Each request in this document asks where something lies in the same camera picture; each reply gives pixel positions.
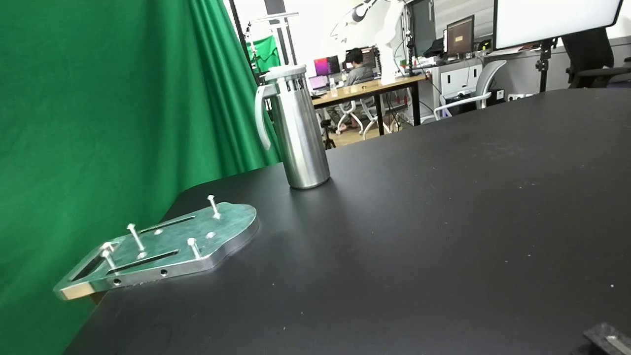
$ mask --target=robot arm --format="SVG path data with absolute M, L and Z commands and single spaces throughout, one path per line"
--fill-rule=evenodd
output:
M 376 2 L 390 2 L 382 26 L 374 36 L 374 46 L 380 54 L 380 79 L 390 81 L 396 75 L 392 40 L 396 38 L 396 24 L 406 6 L 404 0 L 362 0 L 345 16 L 345 20 L 337 22 L 331 38 L 339 40 L 347 26 L 362 22 Z

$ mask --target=black tabletop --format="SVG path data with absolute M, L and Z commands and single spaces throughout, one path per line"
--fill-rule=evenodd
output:
M 262 235 L 213 275 L 104 296 L 69 353 L 571 353 L 631 334 L 631 91 L 558 91 L 197 186 Z

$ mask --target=stand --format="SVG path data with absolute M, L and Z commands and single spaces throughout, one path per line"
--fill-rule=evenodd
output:
M 416 54 L 416 44 L 414 44 L 414 36 L 408 36 L 408 56 L 406 56 L 406 62 L 408 62 L 408 77 L 412 77 L 414 75 L 414 58 L 418 56 Z
M 552 40 L 544 40 L 544 42 L 540 42 L 540 58 L 534 65 L 540 71 L 538 93 L 546 93 L 550 58 L 552 58 Z

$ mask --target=green screen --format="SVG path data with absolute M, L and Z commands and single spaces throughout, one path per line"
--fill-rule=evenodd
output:
M 55 282 L 179 192 L 276 162 L 220 0 L 0 0 L 0 344 L 59 353 Z

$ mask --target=monitor screen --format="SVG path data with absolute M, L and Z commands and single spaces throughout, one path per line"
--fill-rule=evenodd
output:
M 445 28 L 447 58 L 463 58 L 473 52 L 473 26 L 475 18 L 469 16 Z
M 317 77 L 327 77 L 327 75 L 337 75 L 341 69 L 339 69 L 339 60 L 335 56 L 331 58 L 319 58 L 313 62 L 315 65 L 315 75 Z
M 495 48 L 514 48 L 617 22 L 621 0 L 495 0 Z

